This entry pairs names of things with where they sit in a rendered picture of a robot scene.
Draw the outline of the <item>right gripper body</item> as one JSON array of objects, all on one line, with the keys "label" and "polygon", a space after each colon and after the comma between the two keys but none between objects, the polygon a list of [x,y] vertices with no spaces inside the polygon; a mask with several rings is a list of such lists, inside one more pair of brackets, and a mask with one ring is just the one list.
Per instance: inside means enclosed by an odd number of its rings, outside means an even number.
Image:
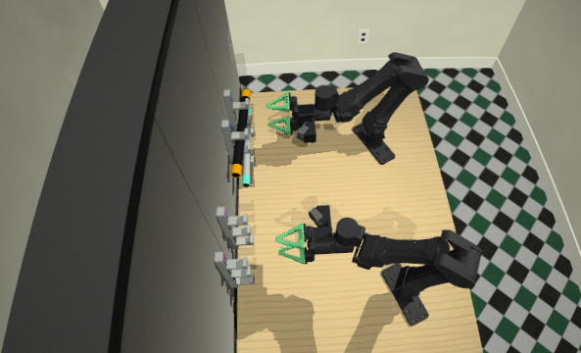
[{"label": "right gripper body", "polygon": [[315,106],[314,106],[314,104],[298,105],[297,96],[296,97],[291,96],[290,92],[288,92],[288,93],[289,93],[289,107],[290,107],[290,111],[292,111],[292,117],[293,117],[293,118],[290,118],[290,128],[291,128],[291,123],[292,123],[291,134],[293,134],[293,131],[299,130],[298,108],[299,107],[314,107],[314,112],[315,112]]}]

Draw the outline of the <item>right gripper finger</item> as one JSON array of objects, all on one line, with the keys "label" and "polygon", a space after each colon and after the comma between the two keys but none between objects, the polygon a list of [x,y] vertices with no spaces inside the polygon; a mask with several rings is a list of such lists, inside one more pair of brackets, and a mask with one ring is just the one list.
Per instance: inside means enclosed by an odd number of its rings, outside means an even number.
[{"label": "right gripper finger", "polygon": [[[286,123],[286,127],[281,127],[281,126],[275,126],[274,124],[279,124],[279,123]],[[268,123],[268,126],[276,128],[278,130],[281,130],[287,134],[291,134],[291,128],[290,128],[290,119],[289,116],[272,121],[270,123]]]},{"label": "right gripper finger", "polygon": [[[273,106],[273,104],[278,103],[280,101],[285,101],[284,106]],[[266,107],[272,110],[283,111],[283,112],[290,112],[289,108],[289,93],[285,93],[282,96],[278,97],[277,99],[269,102],[266,104]]]}]

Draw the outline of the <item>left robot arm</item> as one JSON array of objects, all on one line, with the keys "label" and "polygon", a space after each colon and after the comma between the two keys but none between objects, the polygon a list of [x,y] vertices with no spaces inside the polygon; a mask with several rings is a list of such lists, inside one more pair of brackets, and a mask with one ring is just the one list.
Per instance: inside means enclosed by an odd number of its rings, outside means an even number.
[{"label": "left robot arm", "polygon": [[[417,296],[425,288],[443,283],[461,288],[475,286],[482,249],[452,230],[443,229],[441,236],[428,239],[392,239],[366,233],[365,227],[347,217],[338,221],[333,236],[329,205],[314,207],[309,216],[317,226],[314,227],[315,240],[334,237],[335,241],[331,242],[335,245],[334,254],[353,253],[356,246],[352,262],[358,267],[370,270],[394,264],[381,274],[410,326],[429,317]],[[450,246],[454,250],[450,251]],[[402,267],[400,263],[424,266]]]}]

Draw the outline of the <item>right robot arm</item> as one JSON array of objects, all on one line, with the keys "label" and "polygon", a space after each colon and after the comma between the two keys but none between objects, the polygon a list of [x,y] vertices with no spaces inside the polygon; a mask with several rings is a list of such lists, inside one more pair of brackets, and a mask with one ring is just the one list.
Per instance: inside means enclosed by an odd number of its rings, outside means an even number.
[{"label": "right robot arm", "polygon": [[[423,88],[428,83],[429,78],[416,57],[397,52],[391,53],[388,57],[390,61],[376,74],[340,95],[336,86],[321,85],[317,87],[315,90],[315,113],[314,107],[298,108],[300,130],[297,139],[305,143],[315,142],[316,121],[330,121],[333,113],[336,123],[350,122],[371,99],[391,86],[382,100],[365,114],[363,122],[353,127],[353,132],[380,165],[395,159],[396,155],[393,151],[384,141],[381,142],[379,139],[385,138],[384,130],[388,127],[390,118],[402,102],[412,92]],[[333,112],[331,111],[330,115],[331,107]]]}]

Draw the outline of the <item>grey metal bar with teal ends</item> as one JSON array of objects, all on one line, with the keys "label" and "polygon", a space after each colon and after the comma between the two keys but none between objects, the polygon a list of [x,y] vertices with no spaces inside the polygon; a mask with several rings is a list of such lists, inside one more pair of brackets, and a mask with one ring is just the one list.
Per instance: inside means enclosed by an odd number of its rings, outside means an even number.
[{"label": "grey metal bar with teal ends", "polygon": [[[251,114],[251,109],[250,106],[248,114]],[[249,139],[245,139],[244,145],[248,145],[248,142],[251,142],[251,124],[247,124],[247,128],[249,130]],[[251,153],[243,154],[242,186],[244,187],[250,186],[250,160]]]}]

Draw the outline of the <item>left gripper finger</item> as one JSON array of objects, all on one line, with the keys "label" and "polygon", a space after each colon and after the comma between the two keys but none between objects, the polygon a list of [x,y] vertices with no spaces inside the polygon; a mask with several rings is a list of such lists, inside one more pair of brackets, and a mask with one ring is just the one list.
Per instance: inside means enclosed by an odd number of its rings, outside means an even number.
[{"label": "left gripper finger", "polygon": [[[292,233],[298,232],[299,235],[299,242],[292,242],[292,241],[287,241],[287,240],[283,240],[283,237],[286,237]],[[301,250],[305,250],[304,247],[304,224],[299,224],[293,228],[291,228],[290,230],[280,234],[279,236],[277,236],[275,238],[275,241],[277,243],[280,244],[284,244],[287,246],[291,246],[297,249],[301,249]]]},{"label": "left gripper finger", "polygon": [[278,250],[278,254],[281,255],[281,256],[284,256],[286,258],[289,258],[291,260],[294,260],[294,261],[296,261],[298,263],[301,263],[301,264],[305,265],[306,264],[306,262],[305,262],[305,250],[301,250],[300,249],[300,257],[296,257],[296,256],[293,256],[293,255],[284,253],[284,251],[287,251],[287,250],[290,250],[290,249],[293,249],[293,248],[294,247],[291,247],[291,246],[283,247],[283,248],[281,248],[281,249]]}]

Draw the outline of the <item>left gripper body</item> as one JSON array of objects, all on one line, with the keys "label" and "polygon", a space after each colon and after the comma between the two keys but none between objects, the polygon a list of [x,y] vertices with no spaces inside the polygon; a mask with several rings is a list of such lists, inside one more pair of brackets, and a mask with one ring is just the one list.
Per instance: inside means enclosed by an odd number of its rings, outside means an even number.
[{"label": "left gripper body", "polygon": [[320,254],[334,254],[335,246],[331,245],[331,242],[334,242],[333,239],[319,239],[315,240],[314,237],[314,227],[306,226],[306,234],[305,234],[305,226],[304,224],[304,242],[307,242],[308,251],[305,250],[305,262],[312,262],[315,260],[315,255]]}]

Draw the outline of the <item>black bar with yellow end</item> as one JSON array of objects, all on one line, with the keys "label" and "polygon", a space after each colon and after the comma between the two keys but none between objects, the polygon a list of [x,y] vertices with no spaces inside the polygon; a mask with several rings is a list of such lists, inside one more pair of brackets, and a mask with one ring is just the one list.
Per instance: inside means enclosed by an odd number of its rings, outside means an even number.
[{"label": "black bar with yellow end", "polygon": [[[249,103],[250,103],[250,97],[251,97],[251,91],[249,89],[243,89],[242,95],[241,95],[241,102],[245,102],[246,98],[249,98]],[[237,131],[244,131],[244,128],[247,127],[248,112],[249,112],[249,110],[239,110]],[[245,144],[245,139],[244,140],[235,140],[233,161],[232,161],[232,167],[231,167],[231,176],[232,177],[241,177],[244,144]]]}]

